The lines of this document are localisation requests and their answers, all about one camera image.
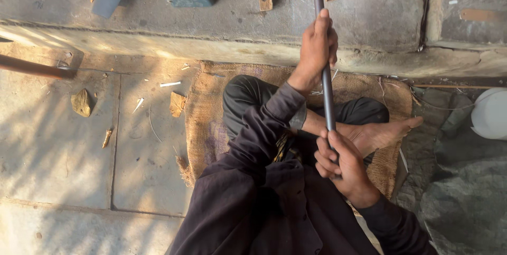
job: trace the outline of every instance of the purple print on sack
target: purple print on sack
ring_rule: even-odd
[[[224,122],[210,122],[209,137],[204,141],[204,163],[209,165],[217,161],[218,155],[227,151],[227,128]]]

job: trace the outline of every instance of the bare foot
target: bare foot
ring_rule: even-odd
[[[339,123],[337,129],[341,135],[354,143],[363,157],[366,157],[377,149],[388,147],[402,140],[412,128],[418,127],[422,122],[422,117],[418,116],[389,123],[365,125]]]

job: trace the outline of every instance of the wooden stick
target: wooden stick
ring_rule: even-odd
[[[0,55],[0,69],[58,80],[72,78],[72,72],[68,70],[27,62],[4,55]]]
[[[415,87],[442,87],[448,89],[494,89],[496,87],[504,88],[503,86],[481,86],[481,85],[454,85],[454,84],[414,84]]]

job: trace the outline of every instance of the toe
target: toe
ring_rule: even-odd
[[[407,119],[406,123],[410,128],[415,128],[421,125],[423,121],[424,119],[422,118],[422,116],[417,116],[414,118]]]

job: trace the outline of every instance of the white plastic container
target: white plastic container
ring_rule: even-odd
[[[507,140],[507,88],[483,92],[472,111],[472,130],[487,139]]]

